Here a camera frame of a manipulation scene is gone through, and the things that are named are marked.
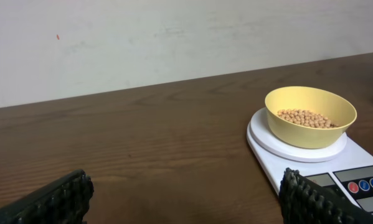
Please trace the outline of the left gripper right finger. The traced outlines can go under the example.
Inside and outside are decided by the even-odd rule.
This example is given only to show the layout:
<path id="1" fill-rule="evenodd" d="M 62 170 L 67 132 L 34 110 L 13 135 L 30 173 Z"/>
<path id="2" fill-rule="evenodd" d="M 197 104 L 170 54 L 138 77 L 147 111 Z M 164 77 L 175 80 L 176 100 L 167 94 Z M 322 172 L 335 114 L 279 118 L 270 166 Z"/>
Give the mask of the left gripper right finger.
<path id="1" fill-rule="evenodd" d="M 373 214 L 286 168 L 278 199 L 284 224 L 373 224 Z"/>

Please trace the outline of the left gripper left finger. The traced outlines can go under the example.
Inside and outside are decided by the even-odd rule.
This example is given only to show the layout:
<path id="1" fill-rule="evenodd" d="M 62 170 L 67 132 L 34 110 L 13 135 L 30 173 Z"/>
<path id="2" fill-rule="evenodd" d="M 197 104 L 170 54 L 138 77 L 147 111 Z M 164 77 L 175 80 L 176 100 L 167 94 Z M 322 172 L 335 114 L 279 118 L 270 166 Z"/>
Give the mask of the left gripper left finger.
<path id="1" fill-rule="evenodd" d="M 91 177 L 77 169 L 0 208 L 0 224 L 83 224 L 93 193 Z"/>

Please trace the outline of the pale yellow bowl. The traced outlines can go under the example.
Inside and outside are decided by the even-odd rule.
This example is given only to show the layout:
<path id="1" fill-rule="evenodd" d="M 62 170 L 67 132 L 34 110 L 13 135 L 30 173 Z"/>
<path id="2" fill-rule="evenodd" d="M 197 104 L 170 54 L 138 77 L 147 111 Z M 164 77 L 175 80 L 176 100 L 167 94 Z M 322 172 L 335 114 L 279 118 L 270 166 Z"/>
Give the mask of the pale yellow bowl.
<path id="1" fill-rule="evenodd" d="M 268 125 L 282 141 L 296 147 L 318 149 L 335 143 L 355 122 L 357 111 L 345 100 L 326 90 L 306 86 L 287 86 L 268 93 L 265 98 Z M 277 116 L 282 109 L 308 109 L 328 115 L 338 125 L 334 129 L 303 127 Z"/>

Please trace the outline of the soybeans in bowl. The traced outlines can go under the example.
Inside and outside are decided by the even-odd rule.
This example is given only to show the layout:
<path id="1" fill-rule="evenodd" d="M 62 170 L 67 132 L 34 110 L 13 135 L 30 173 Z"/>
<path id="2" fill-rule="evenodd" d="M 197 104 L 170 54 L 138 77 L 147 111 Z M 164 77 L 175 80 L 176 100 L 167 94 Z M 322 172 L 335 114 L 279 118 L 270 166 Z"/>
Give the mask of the soybeans in bowl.
<path id="1" fill-rule="evenodd" d="M 310 110 L 301 109 L 286 109 L 278 110 L 277 116 L 285 121 L 311 128 L 331 129 L 339 126 L 330 120 L 327 116 L 319 113 L 314 113 Z"/>

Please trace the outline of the white digital kitchen scale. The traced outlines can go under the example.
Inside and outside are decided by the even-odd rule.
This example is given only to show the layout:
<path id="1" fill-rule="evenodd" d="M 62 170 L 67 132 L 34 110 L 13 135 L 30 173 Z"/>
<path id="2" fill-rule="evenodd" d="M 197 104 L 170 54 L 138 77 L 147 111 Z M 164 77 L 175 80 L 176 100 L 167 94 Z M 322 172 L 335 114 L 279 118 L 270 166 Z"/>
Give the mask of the white digital kitchen scale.
<path id="1" fill-rule="evenodd" d="M 247 141 L 276 192 L 285 169 L 290 168 L 373 214 L 373 156 L 346 134 L 321 149 L 292 146 L 270 131 L 267 111 L 262 108 L 248 124 Z"/>

